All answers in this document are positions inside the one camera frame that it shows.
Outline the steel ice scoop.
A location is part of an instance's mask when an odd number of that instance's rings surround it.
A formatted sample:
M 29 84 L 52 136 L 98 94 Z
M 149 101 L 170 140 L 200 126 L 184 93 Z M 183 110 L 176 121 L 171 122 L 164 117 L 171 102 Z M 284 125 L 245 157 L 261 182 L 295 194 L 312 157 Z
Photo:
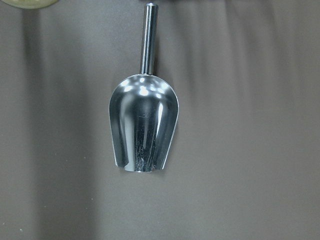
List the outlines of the steel ice scoop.
M 129 172 L 164 169 L 178 121 L 174 89 L 154 75 L 158 9 L 144 6 L 140 73 L 125 78 L 109 102 L 115 164 Z

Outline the wooden cup stand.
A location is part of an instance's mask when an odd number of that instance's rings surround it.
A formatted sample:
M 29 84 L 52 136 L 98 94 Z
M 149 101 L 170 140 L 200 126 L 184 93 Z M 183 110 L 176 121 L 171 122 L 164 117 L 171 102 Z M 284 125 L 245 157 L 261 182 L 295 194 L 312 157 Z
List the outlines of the wooden cup stand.
M 2 0 L 2 2 L 21 9 L 40 9 L 51 6 L 58 0 Z

